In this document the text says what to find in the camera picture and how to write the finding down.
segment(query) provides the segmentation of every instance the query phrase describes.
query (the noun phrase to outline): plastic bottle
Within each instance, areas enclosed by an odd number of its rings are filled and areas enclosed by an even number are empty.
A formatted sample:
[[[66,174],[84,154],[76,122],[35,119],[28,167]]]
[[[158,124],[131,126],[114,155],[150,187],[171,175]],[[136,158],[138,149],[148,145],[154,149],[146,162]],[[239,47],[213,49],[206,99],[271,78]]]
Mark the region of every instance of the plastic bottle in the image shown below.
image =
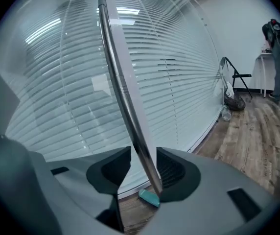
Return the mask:
[[[232,113],[228,109],[227,105],[225,105],[222,109],[222,117],[224,121],[230,121],[230,119],[232,119]]]

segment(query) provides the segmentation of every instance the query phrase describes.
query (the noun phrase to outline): wooden floor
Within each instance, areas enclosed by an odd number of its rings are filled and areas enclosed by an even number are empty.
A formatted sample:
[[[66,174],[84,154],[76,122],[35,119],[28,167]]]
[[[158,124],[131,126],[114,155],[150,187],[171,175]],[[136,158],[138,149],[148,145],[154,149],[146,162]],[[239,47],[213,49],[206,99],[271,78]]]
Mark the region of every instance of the wooden floor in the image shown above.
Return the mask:
[[[246,108],[221,118],[193,152],[231,164],[275,196],[280,196],[280,102],[241,94]],[[136,234],[157,208],[134,194],[119,201],[126,234]]]

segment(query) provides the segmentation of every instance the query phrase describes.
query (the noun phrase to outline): white table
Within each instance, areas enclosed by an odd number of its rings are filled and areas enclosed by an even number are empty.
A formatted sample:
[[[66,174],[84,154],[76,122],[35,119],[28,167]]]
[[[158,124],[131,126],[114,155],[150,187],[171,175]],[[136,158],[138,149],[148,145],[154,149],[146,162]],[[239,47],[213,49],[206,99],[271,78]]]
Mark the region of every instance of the white table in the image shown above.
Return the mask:
[[[265,63],[264,63],[264,58],[265,57],[272,57],[272,53],[267,53],[267,52],[262,52],[260,56],[257,57],[261,58],[262,62],[262,69],[263,69],[263,75],[264,75],[264,97],[266,97],[266,73],[265,73]],[[259,66],[259,71],[260,71],[260,94],[262,94],[262,72],[261,72],[261,66]]]

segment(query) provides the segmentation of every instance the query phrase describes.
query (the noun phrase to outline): chrome bar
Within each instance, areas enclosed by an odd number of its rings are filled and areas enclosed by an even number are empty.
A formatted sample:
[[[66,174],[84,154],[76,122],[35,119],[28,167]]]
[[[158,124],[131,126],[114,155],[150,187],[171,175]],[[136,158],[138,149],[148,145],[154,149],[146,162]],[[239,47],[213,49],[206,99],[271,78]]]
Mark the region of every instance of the chrome bar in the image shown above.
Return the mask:
[[[144,139],[134,105],[131,101],[128,88],[126,86],[125,77],[117,58],[117,52],[113,41],[105,0],[99,0],[98,7],[105,57],[117,102],[132,144],[136,150],[144,171],[148,176],[156,194],[160,196],[163,189],[162,184],[154,167],[154,163]]]

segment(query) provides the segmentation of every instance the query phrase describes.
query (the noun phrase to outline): black folding chair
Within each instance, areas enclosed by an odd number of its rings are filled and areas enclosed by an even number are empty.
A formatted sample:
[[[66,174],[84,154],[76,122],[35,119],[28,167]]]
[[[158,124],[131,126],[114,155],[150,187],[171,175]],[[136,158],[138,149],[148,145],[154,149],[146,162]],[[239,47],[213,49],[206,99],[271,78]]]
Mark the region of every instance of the black folding chair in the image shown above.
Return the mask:
[[[244,86],[247,88],[247,91],[248,93],[250,94],[250,97],[252,98],[252,95],[249,91],[249,88],[248,86],[246,85],[246,83],[243,81],[243,77],[252,77],[251,74],[239,74],[239,72],[237,71],[237,69],[233,66],[233,64],[231,63],[231,61],[227,58],[227,57],[223,57],[222,60],[220,61],[220,65],[223,69],[225,63],[226,63],[226,60],[228,61],[228,63],[231,65],[231,67],[233,67],[233,70],[234,70],[234,73],[233,73],[233,87],[234,87],[234,81],[236,78],[240,78],[241,81],[243,82]]]

